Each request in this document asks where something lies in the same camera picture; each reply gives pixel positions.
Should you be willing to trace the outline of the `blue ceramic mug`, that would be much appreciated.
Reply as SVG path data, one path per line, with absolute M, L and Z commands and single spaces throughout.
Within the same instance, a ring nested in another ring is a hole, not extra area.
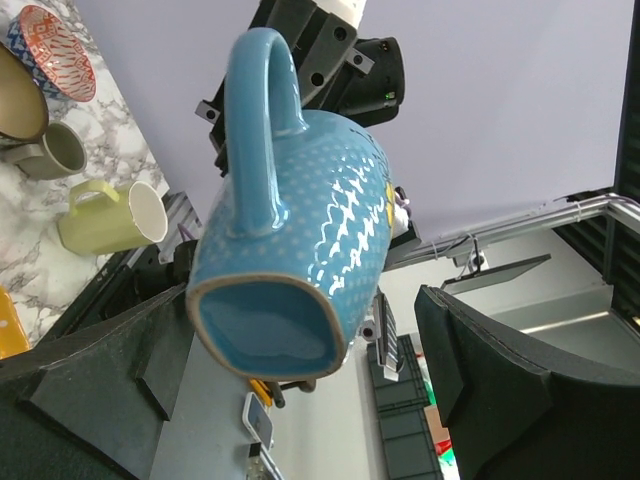
M 235 42 L 224 115 L 228 172 L 195 251 L 189 318 L 238 375 L 330 375 L 371 306 L 392 239 L 388 159 L 357 123 L 302 108 L 289 46 L 270 28 Z

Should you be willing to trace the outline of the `brown patterned bowl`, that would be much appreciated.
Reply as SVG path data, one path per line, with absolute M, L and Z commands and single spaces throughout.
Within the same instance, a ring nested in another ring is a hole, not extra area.
M 49 124 L 45 97 L 26 66 L 1 45 L 1 148 L 37 141 Z

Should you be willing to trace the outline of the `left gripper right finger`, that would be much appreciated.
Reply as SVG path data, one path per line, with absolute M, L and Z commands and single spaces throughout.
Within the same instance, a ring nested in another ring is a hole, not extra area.
M 636 479 L 639 376 L 421 286 L 414 310 L 463 479 Z

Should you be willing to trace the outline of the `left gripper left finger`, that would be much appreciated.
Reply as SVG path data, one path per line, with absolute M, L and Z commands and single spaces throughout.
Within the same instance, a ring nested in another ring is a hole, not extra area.
M 2 478 L 149 478 L 193 335 L 179 285 L 2 361 Z

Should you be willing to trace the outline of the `light green ceramic mug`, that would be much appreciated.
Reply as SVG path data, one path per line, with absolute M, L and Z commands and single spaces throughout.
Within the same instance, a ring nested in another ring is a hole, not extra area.
M 71 188 L 57 222 L 62 245 L 78 255 L 105 255 L 163 241 L 168 217 L 155 189 L 142 181 L 113 187 L 91 179 Z

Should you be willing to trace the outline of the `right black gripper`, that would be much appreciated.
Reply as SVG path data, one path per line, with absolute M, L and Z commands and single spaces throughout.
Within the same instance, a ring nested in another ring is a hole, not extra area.
M 393 120 L 403 102 L 403 58 L 393 37 L 360 38 L 344 3 L 261 1 L 252 28 L 277 30 L 290 47 L 301 104 L 363 127 Z

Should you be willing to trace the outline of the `red blue patterned bowl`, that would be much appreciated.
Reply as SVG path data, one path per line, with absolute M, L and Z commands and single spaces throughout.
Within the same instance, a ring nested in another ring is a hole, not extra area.
M 5 46 L 27 68 L 44 96 L 86 103 L 96 95 L 96 78 L 83 46 L 48 10 L 27 5 L 9 22 Z

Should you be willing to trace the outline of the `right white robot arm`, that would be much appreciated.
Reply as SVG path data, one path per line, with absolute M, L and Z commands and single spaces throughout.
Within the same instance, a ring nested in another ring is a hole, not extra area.
M 363 1 L 263 0 L 250 26 L 275 29 L 286 40 L 304 108 L 370 127 L 398 115 L 405 72 L 395 38 L 359 36 L 364 7 Z

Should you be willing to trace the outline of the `grey ceramic mug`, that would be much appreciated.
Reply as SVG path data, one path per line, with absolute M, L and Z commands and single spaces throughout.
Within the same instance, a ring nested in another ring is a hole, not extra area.
M 82 140 L 65 123 L 49 124 L 37 143 L 7 150 L 4 160 L 34 180 L 55 180 L 82 173 L 87 154 Z

